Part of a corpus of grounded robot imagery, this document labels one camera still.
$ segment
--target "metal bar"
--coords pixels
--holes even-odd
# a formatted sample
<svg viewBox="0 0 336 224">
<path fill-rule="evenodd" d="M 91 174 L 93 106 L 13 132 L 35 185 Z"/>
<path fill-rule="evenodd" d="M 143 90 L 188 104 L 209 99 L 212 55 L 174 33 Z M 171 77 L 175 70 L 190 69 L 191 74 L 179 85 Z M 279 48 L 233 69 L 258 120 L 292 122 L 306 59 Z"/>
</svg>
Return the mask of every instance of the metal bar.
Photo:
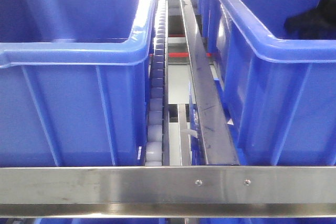
<svg viewBox="0 0 336 224">
<path fill-rule="evenodd" d="M 169 165 L 169 101 L 168 101 L 168 1 L 166 1 L 165 42 L 164 42 L 164 97 L 163 97 L 163 165 Z"/>
<path fill-rule="evenodd" d="M 190 142 L 189 135 L 187 133 L 188 124 L 187 124 L 187 114 L 185 109 L 185 104 L 177 105 L 177 114 L 178 114 L 178 129 L 180 132 L 180 161 L 181 166 L 190 166 Z"/>
<path fill-rule="evenodd" d="M 191 0 L 180 0 L 207 165 L 239 165 Z"/>
<path fill-rule="evenodd" d="M 335 181 L 335 167 L 0 168 L 0 204 L 336 204 Z"/>
<path fill-rule="evenodd" d="M 10 218 L 298 218 L 336 217 L 336 204 L 108 204 L 1 205 L 0 216 Z"/>
</svg>

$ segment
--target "stainless steel rail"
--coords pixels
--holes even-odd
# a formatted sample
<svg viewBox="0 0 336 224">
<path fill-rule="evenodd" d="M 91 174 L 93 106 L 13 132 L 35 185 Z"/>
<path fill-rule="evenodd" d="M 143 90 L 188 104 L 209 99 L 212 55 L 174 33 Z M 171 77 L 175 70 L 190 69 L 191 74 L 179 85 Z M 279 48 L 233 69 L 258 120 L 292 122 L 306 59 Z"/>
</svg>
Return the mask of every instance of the stainless steel rail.
<svg viewBox="0 0 336 224">
<path fill-rule="evenodd" d="M 334 167 L 1 168 L 0 216 L 336 216 Z"/>
<path fill-rule="evenodd" d="M 199 137 L 207 165 L 239 165 L 223 107 L 206 58 L 191 0 L 180 0 L 199 117 Z"/>
</svg>

